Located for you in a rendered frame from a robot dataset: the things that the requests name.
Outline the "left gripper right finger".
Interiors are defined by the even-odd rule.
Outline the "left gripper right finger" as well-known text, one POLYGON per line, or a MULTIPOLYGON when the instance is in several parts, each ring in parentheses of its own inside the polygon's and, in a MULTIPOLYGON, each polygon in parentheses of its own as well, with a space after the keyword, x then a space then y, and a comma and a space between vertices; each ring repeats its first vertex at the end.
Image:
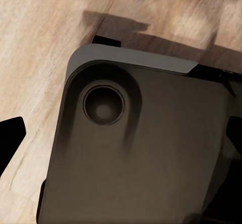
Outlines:
POLYGON ((242 118, 230 116, 226 134, 242 157, 242 118))

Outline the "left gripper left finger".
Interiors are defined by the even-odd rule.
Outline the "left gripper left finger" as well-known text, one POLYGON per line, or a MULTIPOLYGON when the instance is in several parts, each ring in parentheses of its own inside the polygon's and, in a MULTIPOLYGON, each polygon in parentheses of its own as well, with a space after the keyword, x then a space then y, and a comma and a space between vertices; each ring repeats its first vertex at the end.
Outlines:
POLYGON ((26 136, 21 116, 0 122, 0 176, 26 136))

